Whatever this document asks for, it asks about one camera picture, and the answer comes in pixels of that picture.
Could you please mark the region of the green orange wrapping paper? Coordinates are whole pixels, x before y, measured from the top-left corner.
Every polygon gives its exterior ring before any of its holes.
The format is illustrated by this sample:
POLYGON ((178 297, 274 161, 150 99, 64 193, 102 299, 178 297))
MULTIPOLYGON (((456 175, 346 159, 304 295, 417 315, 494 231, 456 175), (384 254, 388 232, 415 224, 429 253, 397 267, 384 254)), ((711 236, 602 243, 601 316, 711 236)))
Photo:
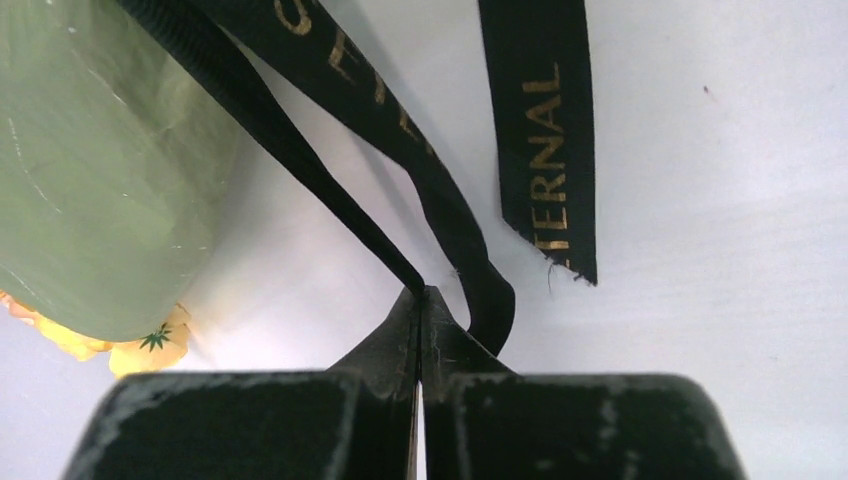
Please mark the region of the green orange wrapping paper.
POLYGON ((216 243, 239 125, 114 1, 1 5, 1 287, 79 334, 156 330, 216 243))

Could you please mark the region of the black printed ribbon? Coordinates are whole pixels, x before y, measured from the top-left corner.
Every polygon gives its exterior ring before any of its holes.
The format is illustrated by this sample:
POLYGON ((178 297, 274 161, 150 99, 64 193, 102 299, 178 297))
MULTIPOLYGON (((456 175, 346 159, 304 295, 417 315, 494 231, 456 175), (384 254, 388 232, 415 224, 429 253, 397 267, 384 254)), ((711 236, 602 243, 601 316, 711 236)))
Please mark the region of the black printed ribbon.
MULTIPOLYGON (((515 293, 423 132, 317 1, 125 1, 123 10, 413 293, 424 280, 332 178, 248 60, 254 54, 404 169, 459 273, 470 334, 499 353, 515 293)), ((555 264, 598 281, 595 138, 586 7, 483 1, 479 17, 506 223, 555 264)))

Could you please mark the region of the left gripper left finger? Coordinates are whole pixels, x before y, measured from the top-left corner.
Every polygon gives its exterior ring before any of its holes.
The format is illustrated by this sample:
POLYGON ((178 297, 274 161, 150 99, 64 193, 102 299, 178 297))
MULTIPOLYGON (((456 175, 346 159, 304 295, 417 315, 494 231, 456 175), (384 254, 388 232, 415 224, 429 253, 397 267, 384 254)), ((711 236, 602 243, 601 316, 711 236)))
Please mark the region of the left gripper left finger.
POLYGON ((412 479, 420 302, 315 371, 134 374, 95 410, 68 479, 412 479))

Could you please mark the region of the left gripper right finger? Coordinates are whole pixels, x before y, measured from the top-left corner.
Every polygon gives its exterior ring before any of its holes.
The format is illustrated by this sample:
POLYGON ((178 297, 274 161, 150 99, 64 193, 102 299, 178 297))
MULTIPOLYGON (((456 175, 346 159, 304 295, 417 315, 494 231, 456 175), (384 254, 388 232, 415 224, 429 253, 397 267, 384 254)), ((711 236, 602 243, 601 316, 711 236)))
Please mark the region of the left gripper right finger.
POLYGON ((420 313, 431 479, 742 479, 719 410, 670 374, 521 375, 428 288, 420 313))

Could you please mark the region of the yellow flower stem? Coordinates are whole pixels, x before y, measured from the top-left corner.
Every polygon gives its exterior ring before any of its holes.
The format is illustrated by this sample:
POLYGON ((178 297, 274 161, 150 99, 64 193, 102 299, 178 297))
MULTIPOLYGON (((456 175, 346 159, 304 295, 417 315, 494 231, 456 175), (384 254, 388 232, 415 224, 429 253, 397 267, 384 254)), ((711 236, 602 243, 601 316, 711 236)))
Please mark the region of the yellow flower stem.
POLYGON ((70 330, 17 302, 1 291, 1 305, 14 318, 38 330, 58 348, 78 361, 101 353, 109 355, 108 366, 116 379, 130 374, 162 371, 177 365, 188 353, 190 314, 176 305, 152 333, 128 342, 107 342, 70 330))

